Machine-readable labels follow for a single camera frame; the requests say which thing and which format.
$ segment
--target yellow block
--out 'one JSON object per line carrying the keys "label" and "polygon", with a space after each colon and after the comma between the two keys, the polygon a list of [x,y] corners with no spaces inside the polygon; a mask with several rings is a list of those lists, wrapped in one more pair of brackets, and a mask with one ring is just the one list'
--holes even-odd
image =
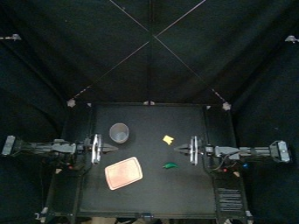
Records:
{"label": "yellow block", "polygon": [[170,145],[170,143],[173,142],[173,138],[169,136],[164,136],[162,140],[168,143],[168,145]]}

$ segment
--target pink tray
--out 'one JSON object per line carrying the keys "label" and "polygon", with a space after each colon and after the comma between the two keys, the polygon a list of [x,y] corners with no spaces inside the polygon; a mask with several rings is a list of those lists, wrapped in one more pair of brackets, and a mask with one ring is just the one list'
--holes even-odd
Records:
{"label": "pink tray", "polygon": [[136,157],[130,157],[105,168],[106,184],[110,190],[126,186],[142,178]]}

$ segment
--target gray cup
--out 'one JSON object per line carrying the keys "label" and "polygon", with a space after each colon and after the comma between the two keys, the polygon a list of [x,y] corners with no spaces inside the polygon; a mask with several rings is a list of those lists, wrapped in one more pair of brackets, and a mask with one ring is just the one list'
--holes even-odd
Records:
{"label": "gray cup", "polygon": [[121,144],[128,139],[128,127],[121,122],[118,122],[109,128],[108,134],[110,139],[117,144]]}

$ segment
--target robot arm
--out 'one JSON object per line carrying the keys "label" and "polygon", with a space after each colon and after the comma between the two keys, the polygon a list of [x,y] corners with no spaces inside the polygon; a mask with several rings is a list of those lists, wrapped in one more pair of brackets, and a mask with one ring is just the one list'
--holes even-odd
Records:
{"label": "robot arm", "polygon": [[82,143],[69,143],[62,139],[54,139],[52,143],[26,143],[14,136],[8,136],[1,156],[14,157],[18,154],[33,154],[42,157],[56,157],[60,164],[74,165],[77,155],[85,155],[86,151],[90,151],[90,163],[97,165],[100,155],[117,151],[117,147],[102,143],[101,135],[98,134],[93,137],[86,137]]}
{"label": "robot arm", "polygon": [[269,144],[268,147],[235,148],[227,146],[203,145],[201,140],[196,136],[192,136],[190,143],[173,148],[173,150],[185,155],[189,155],[190,163],[193,165],[197,164],[199,154],[211,158],[223,158],[221,161],[225,159],[237,161],[240,159],[247,160],[259,158],[261,160],[267,158],[272,159],[277,163],[291,162],[291,154],[284,141],[275,141]]}

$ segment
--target black backdrop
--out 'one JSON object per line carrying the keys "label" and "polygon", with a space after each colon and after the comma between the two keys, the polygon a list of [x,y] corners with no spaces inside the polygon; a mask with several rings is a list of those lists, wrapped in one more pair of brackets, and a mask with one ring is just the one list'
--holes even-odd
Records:
{"label": "black backdrop", "polygon": [[[293,164],[252,164],[247,194],[257,219],[297,223],[299,43],[284,42],[297,10],[291,0],[1,1],[0,37],[22,40],[0,40],[0,142],[60,137],[66,100],[89,85],[77,102],[223,103],[213,88],[240,146],[289,143]],[[40,210],[40,162],[0,160],[5,219]]]}

